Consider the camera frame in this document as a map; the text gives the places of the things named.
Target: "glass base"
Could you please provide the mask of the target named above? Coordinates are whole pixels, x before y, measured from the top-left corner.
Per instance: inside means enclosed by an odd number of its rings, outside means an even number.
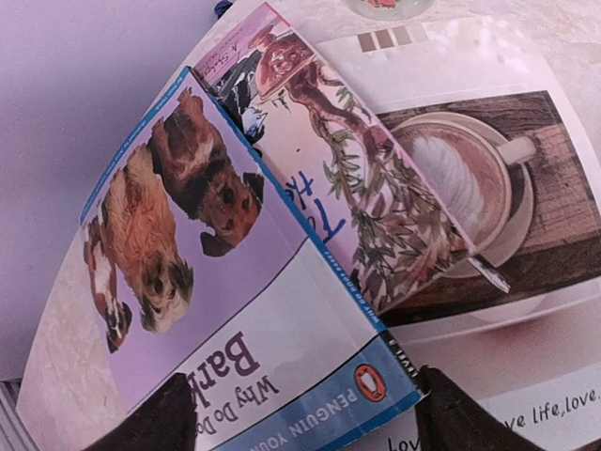
[[[434,0],[347,0],[347,5],[351,11],[367,19],[391,22],[422,14],[434,5]]]

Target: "saucer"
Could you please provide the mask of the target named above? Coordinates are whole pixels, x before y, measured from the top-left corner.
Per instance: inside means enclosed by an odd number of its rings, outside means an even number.
[[[493,146],[500,146],[508,142],[500,132],[476,118],[447,112],[418,115],[392,129],[392,133],[399,132],[400,129],[418,119],[447,120],[454,122],[480,134]],[[514,196],[509,220],[500,235],[480,253],[480,255],[488,260],[495,268],[499,268],[499,266],[507,262],[507,260],[509,260],[520,248],[528,235],[528,231],[532,224],[532,217],[534,215],[534,189],[532,188],[532,179],[527,167],[525,164],[518,164],[508,168],[508,172]],[[464,261],[454,266],[443,276],[447,278],[464,279],[479,275],[480,273],[478,273],[468,261]]]

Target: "purple wall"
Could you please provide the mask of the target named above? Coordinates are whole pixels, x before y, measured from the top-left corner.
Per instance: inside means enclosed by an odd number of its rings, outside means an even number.
[[[7,0],[0,14],[0,380],[21,377],[101,171],[217,0]]]

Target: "penguin logo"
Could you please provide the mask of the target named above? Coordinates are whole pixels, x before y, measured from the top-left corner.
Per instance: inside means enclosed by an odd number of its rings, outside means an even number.
[[[386,384],[371,365],[363,364],[357,367],[355,383],[363,396],[371,402],[380,402],[386,397]]]

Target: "coffee cup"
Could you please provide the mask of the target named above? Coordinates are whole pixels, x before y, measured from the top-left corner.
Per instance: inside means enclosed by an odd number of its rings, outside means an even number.
[[[507,168],[534,157],[532,140],[520,137],[495,147],[468,127],[428,117],[404,122],[394,135],[472,250],[486,249],[509,219],[512,186]]]

